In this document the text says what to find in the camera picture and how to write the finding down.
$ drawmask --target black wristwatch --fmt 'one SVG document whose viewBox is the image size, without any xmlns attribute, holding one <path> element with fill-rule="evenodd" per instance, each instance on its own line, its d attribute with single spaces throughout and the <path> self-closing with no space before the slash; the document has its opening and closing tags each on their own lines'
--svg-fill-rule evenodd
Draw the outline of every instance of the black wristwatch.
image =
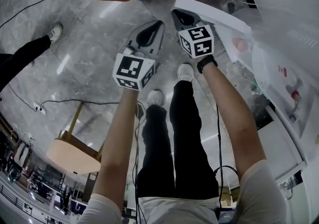
<svg viewBox="0 0 319 224">
<path fill-rule="evenodd" d="M 216 60 L 214 59 L 213 55 L 208 55 L 207 57 L 203 58 L 201 61 L 197 63 L 197 69 L 198 71 L 202 74 L 203 73 L 203 68 L 206 66 L 208 63 L 213 62 L 216 67 L 218 67 L 218 64 Z"/>
</svg>

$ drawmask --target wooden table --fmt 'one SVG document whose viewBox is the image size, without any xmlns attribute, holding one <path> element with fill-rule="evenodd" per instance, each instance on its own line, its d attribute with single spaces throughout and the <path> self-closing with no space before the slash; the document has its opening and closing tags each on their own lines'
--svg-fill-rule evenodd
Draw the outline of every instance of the wooden table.
<svg viewBox="0 0 319 224">
<path fill-rule="evenodd" d="M 74 145 L 56 139 L 46 153 L 47 157 L 68 172 L 87 174 L 100 170 L 101 163 Z"/>
</svg>

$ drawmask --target forearm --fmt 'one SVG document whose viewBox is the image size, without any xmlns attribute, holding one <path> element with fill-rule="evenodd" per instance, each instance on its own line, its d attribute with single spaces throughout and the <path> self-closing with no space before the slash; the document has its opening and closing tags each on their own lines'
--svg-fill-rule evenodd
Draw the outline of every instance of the forearm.
<svg viewBox="0 0 319 224">
<path fill-rule="evenodd" d="M 237 135 L 244 128 L 255 128 L 254 118 L 237 90 L 212 63 L 203 69 L 203 75 L 214 95 L 229 135 Z"/>
<path fill-rule="evenodd" d="M 241 177 L 252 164 L 266 158 L 255 120 L 243 98 L 214 64 L 207 64 L 203 75 L 228 131 Z"/>
<path fill-rule="evenodd" d="M 132 148 L 138 91 L 125 89 L 102 149 L 101 169 L 93 193 L 123 207 L 126 176 Z"/>
</svg>

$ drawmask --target white sneaker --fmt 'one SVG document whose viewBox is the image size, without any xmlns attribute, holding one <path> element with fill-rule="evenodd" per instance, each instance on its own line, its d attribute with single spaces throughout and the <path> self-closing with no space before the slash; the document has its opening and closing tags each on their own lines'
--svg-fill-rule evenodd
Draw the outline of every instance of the white sneaker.
<svg viewBox="0 0 319 224">
<path fill-rule="evenodd" d="M 63 26 L 60 23 L 55 24 L 52 30 L 48 33 L 51 44 L 56 43 L 56 41 L 60 39 L 62 32 Z"/>
<path fill-rule="evenodd" d="M 148 104 L 162 107 L 164 105 L 164 95 L 160 90 L 152 90 L 148 95 Z"/>
<path fill-rule="evenodd" d="M 191 82 L 194 78 L 194 69 L 189 64 L 181 64 L 177 71 L 179 81 Z"/>
</svg>

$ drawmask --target black trousers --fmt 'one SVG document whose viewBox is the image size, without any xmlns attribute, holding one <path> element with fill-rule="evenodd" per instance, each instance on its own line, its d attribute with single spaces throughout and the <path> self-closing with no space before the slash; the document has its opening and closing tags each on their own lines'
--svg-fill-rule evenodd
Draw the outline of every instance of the black trousers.
<svg viewBox="0 0 319 224">
<path fill-rule="evenodd" d="M 50 38 L 46 35 L 27 43 L 13 55 L 0 54 L 0 92 L 23 68 L 45 52 L 50 45 Z"/>
<path fill-rule="evenodd" d="M 166 110 L 153 105 L 146 111 L 142 132 L 146 154 L 137 178 L 138 197 L 218 197 L 218 182 L 200 141 L 201 119 L 191 82 L 180 81 L 174 87 L 169 116 L 174 130 L 176 180 Z"/>
</svg>

